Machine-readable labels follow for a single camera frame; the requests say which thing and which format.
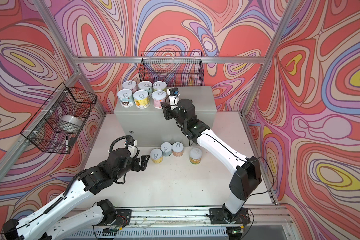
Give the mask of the yellow label can front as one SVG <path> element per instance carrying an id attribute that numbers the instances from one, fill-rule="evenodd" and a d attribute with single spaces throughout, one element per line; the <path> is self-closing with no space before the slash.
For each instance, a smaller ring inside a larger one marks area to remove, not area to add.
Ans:
<path id="1" fill-rule="evenodd" d="M 146 109 L 150 106 L 149 93 L 144 90 L 134 92 L 133 98 L 138 109 Z"/>

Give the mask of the brown label can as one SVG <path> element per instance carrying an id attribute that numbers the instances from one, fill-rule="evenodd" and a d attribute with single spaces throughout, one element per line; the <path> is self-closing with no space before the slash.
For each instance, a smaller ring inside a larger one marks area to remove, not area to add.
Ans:
<path id="1" fill-rule="evenodd" d="M 128 89 L 118 91 L 117 97 L 122 107 L 130 108 L 134 105 L 133 92 Z"/>
<path id="2" fill-rule="evenodd" d="M 150 81 L 142 81 L 138 84 L 138 88 L 142 91 L 146 91 L 149 96 L 153 93 L 153 85 Z"/>

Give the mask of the pink label can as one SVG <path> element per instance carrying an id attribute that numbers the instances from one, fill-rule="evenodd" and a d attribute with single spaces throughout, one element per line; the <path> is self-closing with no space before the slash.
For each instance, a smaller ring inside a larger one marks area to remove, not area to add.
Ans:
<path id="1" fill-rule="evenodd" d="M 154 107 L 156 109 L 161 109 L 162 108 L 161 103 L 165 101 L 166 97 L 167 97 L 167 93 L 165 91 L 162 90 L 154 91 L 152 93 Z"/>
<path id="2" fill-rule="evenodd" d="M 125 81 L 122 84 L 122 88 L 131 90 L 134 93 L 137 90 L 137 83 L 135 81 Z"/>

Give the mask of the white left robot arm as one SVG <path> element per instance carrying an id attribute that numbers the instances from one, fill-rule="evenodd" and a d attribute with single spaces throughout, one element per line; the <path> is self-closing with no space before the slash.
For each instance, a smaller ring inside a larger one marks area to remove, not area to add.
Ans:
<path id="1" fill-rule="evenodd" d="M 118 218 L 124 227 L 126 217 L 109 200 L 98 201 L 89 210 L 67 219 L 64 216 L 85 200 L 119 184 L 119 179 L 125 179 L 129 171 L 145 171 L 149 159 L 148 155 L 132 157 L 125 148 L 110 151 L 105 161 L 76 174 L 53 201 L 27 217 L 5 222 L 0 234 L 7 240 L 59 240 L 87 226 L 113 225 Z"/>

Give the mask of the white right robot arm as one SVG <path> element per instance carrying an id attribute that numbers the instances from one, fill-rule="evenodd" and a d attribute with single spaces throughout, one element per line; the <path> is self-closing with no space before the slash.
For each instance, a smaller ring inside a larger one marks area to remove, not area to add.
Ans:
<path id="1" fill-rule="evenodd" d="M 221 140 L 213 130 L 199 120 L 192 100 L 181 99 L 176 104 L 161 103 L 165 119 L 176 121 L 188 140 L 197 143 L 217 158 L 232 174 L 230 195 L 218 209 L 220 215 L 210 213 L 211 221 L 234 223 L 253 191 L 262 182 L 261 165 L 254 156 L 248 158 Z"/>

